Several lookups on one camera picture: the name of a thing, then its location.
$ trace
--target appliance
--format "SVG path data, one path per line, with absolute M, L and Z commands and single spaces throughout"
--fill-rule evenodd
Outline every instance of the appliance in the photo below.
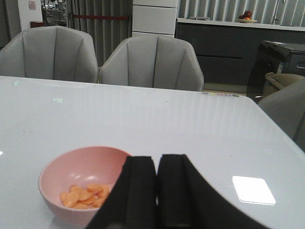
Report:
M 265 75 L 270 72 L 305 76 L 305 44 L 260 43 L 247 85 L 247 96 L 256 103 L 263 98 Z

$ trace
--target beige cushion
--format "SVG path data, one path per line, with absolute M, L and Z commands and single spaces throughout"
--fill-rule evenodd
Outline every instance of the beige cushion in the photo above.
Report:
M 301 75 L 289 74 L 289 73 L 267 73 L 266 79 L 278 90 L 281 90 L 298 80 L 305 78 Z

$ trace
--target white table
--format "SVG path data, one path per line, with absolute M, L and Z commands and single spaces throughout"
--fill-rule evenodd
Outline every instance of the white table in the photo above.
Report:
M 38 177 L 83 146 L 187 154 L 227 200 L 274 229 L 305 228 L 305 154 L 249 98 L 0 77 L 0 227 L 75 228 L 54 218 Z M 239 201 L 233 176 L 262 178 L 276 204 Z

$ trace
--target dark gray cabinet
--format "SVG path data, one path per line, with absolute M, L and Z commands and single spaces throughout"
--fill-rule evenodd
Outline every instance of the dark gray cabinet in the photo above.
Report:
M 175 36 L 194 47 L 205 83 L 243 86 L 261 41 L 305 44 L 304 31 L 179 22 Z

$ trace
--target kitchen counter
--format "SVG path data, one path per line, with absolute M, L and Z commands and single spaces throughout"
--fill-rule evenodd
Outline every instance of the kitchen counter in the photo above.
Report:
M 305 27 L 178 18 L 175 37 L 194 47 L 205 90 L 245 93 L 260 43 L 305 44 Z
M 185 19 L 185 18 L 178 18 L 177 22 L 202 24 L 202 25 L 221 25 L 221 26 L 235 26 L 235 27 L 258 28 L 258 29 L 272 29 L 272 30 L 305 31 L 305 27 L 270 25 L 270 24 L 261 24 L 261 23 L 241 23 L 241 22 L 229 22 L 229 21 L 203 21 L 203 20 L 194 20 L 194 19 Z

